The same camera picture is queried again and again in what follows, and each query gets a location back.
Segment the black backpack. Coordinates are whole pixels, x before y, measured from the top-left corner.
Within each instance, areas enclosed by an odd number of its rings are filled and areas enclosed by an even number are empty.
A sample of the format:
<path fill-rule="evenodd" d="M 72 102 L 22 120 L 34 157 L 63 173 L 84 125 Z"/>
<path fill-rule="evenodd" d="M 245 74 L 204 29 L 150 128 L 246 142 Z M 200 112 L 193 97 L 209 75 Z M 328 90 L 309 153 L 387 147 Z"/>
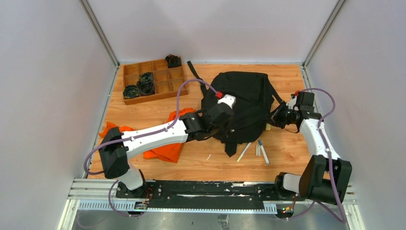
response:
<path fill-rule="evenodd" d="M 234 116 L 230 120 L 227 137 L 221 141 L 225 153 L 232 157 L 239 144 L 253 142 L 260 137 L 271 117 L 274 101 L 282 102 L 271 85 L 268 75 L 257 72 L 228 71 L 219 73 L 208 89 L 200 82 L 203 94 L 200 109 L 210 109 L 217 104 L 219 94 L 236 97 Z"/>

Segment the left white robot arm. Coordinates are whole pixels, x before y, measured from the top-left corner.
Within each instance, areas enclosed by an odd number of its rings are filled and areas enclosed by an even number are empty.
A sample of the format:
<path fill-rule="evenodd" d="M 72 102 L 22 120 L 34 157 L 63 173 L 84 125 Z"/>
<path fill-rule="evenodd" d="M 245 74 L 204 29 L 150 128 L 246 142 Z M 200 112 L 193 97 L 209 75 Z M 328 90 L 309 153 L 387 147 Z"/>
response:
<path fill-rule="evenodd" d="M 227 126 L 234 115 L 234 104 L 232 98 L 226 97 L 209 110 L 186 113 L 172 123 L 138 131 L 122 132 L 118 127 L 110 129 L 99 148 L 104 177 L 117 178 L 133 197 L 143 197 L 147 185 L 141 171 L 131 165 L 129 159 L 169 144 L 209 138 Z"/>

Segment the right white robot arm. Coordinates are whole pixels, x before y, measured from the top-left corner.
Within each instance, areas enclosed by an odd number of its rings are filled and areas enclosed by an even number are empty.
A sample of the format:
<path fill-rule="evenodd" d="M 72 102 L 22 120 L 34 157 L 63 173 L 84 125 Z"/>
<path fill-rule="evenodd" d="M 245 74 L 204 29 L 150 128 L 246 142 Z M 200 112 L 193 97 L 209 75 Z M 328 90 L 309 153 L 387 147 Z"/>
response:
<path fill-rule="evenodd" d="M 343 202 L 352 165 L 333 149 L 325 132 L 324 116 L 315 112 L 314 93 L 297 91 L 289 102 L 271 112 L 268 123 L 284 129 L 296 125 L 311 154 L 302 175 L 282 172 L 275 178 L 273 193 L 279 200 L 298 194 L 304 199 L 339 205 Z"/>

